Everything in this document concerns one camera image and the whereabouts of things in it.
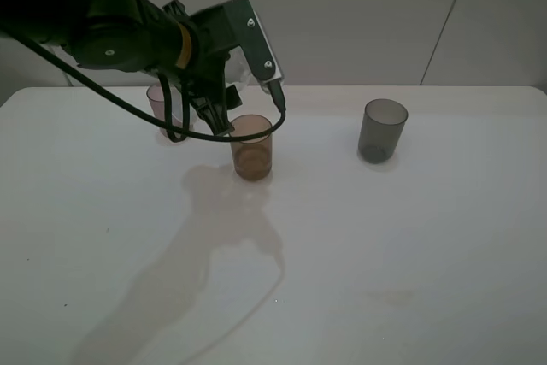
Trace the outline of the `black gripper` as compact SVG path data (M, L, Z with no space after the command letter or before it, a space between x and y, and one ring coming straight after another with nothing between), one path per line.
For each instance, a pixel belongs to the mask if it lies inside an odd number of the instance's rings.
M221 16L221 6L189 15L182 2L173 0L164 5L163 10L190 34L186 45L191 48L191 54L182 80L183 90L213 135L231 133L233 127L226 111L239 106L239 93L236 86L226 84L225 68L231 57L228 45L232 35L224 26L226 19Z

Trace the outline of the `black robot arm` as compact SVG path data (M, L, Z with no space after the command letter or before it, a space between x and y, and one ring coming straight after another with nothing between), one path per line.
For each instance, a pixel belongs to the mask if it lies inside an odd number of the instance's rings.
M184 110L206 122L211 140L232 130L227 112L239 95L225 85L225 65L233 41L212 38L177 1L1 0L1 34L101 96L106 91L85 70L148 74L179 91Z

